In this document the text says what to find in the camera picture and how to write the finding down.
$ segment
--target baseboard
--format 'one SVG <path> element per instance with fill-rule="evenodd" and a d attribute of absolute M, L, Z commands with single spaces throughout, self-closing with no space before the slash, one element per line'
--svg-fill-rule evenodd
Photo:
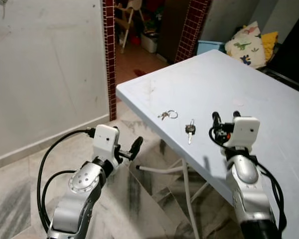
<path fill-rule="evenodd" d="M 86 129 L 87 127 L 95 127 L 98 124 L 108 123 L 109 121 L 110 121 L 110 116 L 109 116 L 109 114 L 106 114 L 106 115 L 103 115 L 103 116 L 98 117 L 96 119 L 93 119 L 91 121 L 88 121 L 88 122 L 85 122 L 83 124 L 77 125 L 77 126 L 75 126 L 73 128 L 70 128 L 68 130 L 65 130 L 63 132 L 60 132 L 58 134 L 55 134 L 51 137 L 47 137 L 47 138 L 42 139 L 38 142 L 29 144 L 25 147 L 19 148 L 15 151 L 12 151 L 10 153 L 2 155 L 2 156 L 0 156 L 0 168 L 49 147 L 57 139 L 59 139 L 60 137 L 62 137 L 65 134 L 67 134 L 68 132 L 71 132 L 71 131 L 74 131 L 74 130 L 77 130 L 77 129 Z"/>

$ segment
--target key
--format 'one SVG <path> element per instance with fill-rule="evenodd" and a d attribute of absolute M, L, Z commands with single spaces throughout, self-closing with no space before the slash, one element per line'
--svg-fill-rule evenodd
<path fill-rule="evenodd" d="M 163 112 L 161 115 L 157 116 L 158 118 L 161 118 L 161 120 L 164 120 L 165 117 L 169 117 L 168 112 Z"/>
<path fill-rule="evenodd" d="M 196 127 L 194 125 L 193 119 L 190 121 L 190 124 L 187 124 L 185 126 L 185 131 L 188 134 L 188 144 L 191 144 L 191 138 L 195 134 L 195 131 L 196 131 Z"/>

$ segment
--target white metal table frame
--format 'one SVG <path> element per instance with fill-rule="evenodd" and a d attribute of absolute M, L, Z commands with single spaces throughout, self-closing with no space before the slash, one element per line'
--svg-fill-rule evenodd
<path fill-rule="evenodd" d="M 182 162 L 182 166 L 176 167 L 180 162 Z M 192 203 L 195 201 L 195 199 L 204 191 L 204 189 L 209 185 L 208 182 L 205 182 L 204 185 L 197 190 L 197 192 L 191 197 L 190 191 L 189 191 L 189 178 L 188 178 L 188 164 L 185 159 L 181 158 L 177 160 L 175 163 L 173 163 L 171 166 L 169 166 L 167 169 L 156 169 L 156 168 L 149 168 L 149 167 L 143 167 L 139 166 L 139 170 L 148 171 L 152 173 L 160 173 L 160 174 L 170 174 L 182 171 L 184 175 L 184 186 L 185 186 L 185 194 L 186 194 L 186 203 L 188 208 L 188 213 L 191 221 L 191 225 L 194 230 L 195 239 L 199 239 L 199 233 L 196 225 L 195 215 L 192 208 Z"/>

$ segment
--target keyring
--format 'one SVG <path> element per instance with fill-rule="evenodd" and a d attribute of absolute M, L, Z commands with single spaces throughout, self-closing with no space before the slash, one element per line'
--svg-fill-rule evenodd
<path fill-rule="evenodd" d="M 168 117 L 171 118 L 171 119 L 176 119 L 178 117 L 178 113 L 176 111 L 169 110 L 169 111 L 167 111 L 167 113 L 168 113 Z"/>

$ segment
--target chair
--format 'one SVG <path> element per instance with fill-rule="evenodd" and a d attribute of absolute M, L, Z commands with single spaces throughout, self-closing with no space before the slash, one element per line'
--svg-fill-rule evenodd
<path fill-rule="evenodd" d="M 115 6 L 115 8 L 122 11 L 122 19 L 115 17 L 115 22 L 126 30 L 123 45 L 121 48 L 122 54 L 124 53 L 124 48 L 125 48 L 126 40 L 128 38 L 130 26 L 131 25 L 133 26 L 132 17 L 133 17 L 134 11 L 139 11 L 139 13 L 141 15 L 142 22 L 144 23 L 143 14 L 141 11 L 142 1 L 143 0 L 129 0 L 126 8 L 122 8 L 121 4 Z M 128 20 L 126 18 L 126 12 L 130 14 Z"/>

